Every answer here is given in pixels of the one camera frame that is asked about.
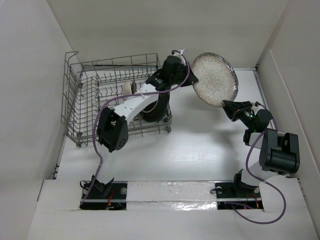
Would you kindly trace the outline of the speckled round plate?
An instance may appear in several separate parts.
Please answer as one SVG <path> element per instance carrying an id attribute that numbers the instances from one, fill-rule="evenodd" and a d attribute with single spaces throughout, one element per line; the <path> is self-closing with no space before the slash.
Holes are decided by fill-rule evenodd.
<path id="1" fill-rule="evenodd" d="M 193 84 L 197 96 L 210 106 L 222 108 L 224 101 L 234 101 L 239 91 L 239 81 L 232 65 L 213 52 L 198 55 L 191 70 L 198 82 Z"/>

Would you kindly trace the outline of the cream plate brown rim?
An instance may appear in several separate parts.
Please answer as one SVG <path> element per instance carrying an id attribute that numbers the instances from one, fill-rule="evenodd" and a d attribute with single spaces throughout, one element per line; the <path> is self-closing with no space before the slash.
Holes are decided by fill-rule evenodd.
<path id="1" fill-rule="evenodd" d="M 148 123 L 160 122 L 167 111 L 169 101 L 170 94 L 161 93 L 157 101 L 152 102 L 140 112 L 142 119 Z"/>

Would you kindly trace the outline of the cream divided dish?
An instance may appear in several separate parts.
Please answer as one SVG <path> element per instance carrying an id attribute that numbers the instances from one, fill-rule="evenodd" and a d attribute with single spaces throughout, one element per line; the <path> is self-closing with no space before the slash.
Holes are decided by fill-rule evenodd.
<path id="1" fill-rule="evenodd" d="M 130 81 L 126 81 L 122 87 L 123 95 L 131 95 L 132 94 L 132 86 Z"/>

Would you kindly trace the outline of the grey deer pattern plate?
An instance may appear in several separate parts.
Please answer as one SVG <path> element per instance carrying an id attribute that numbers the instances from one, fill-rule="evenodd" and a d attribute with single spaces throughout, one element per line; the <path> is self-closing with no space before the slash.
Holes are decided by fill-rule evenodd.
<path id="1" fill-rule="evenodd" d="M 137 92 L 137 84 L 135 81 L 131 83 L 131 93 L 135 94 Z"/>

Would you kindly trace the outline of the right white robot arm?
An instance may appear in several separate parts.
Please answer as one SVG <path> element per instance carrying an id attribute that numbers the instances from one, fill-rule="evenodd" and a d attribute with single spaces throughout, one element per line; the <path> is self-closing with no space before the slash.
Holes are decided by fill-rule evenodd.
<path id="1" fill-rule="evenodd" d="M 300 168 L 299 137 L 293 133 L 281 133 L 268 128 L 274 118 L 264 106 L 257 112 L 259 102 L 223 101 L 228 118 L 240 120 L 247 129 L 243 141 L 250 146 L 245 168 L 235 174 L 231 191 L 237 197 L 253 192 L 260 184 L 276 175 L 291 175 Z"/>

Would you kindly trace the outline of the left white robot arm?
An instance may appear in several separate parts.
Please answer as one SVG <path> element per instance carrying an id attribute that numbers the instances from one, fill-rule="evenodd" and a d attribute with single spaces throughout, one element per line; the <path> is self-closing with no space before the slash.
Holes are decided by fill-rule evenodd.
<path id="1" fill-rule="evenodd" d="M 105 160 L 98 146 L 105 147 L 109 153 L 121 150 L 128 142 L 128 125 L 135 116 L 150 110 L 159 119 L 167 108 L 172 91 L 197 82 L 185 55 L 173 50 L 162 67 L 137 92 L 107 100 L 92 127 L 93 148 L 100 160 L 98 166 L 101 167 Z"/>

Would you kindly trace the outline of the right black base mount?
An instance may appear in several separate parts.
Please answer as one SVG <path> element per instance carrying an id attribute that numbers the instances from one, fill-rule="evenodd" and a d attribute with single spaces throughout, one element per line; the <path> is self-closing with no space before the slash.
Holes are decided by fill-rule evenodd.
<path id="1" fill-rule="evenodd" d="M 210 190 L 211 194 L 216 195 L 219 210 L 264 208 L 258 186 L 243 183 L 242 171 L 234 175 L 233 181 L 218 181 Z"/>

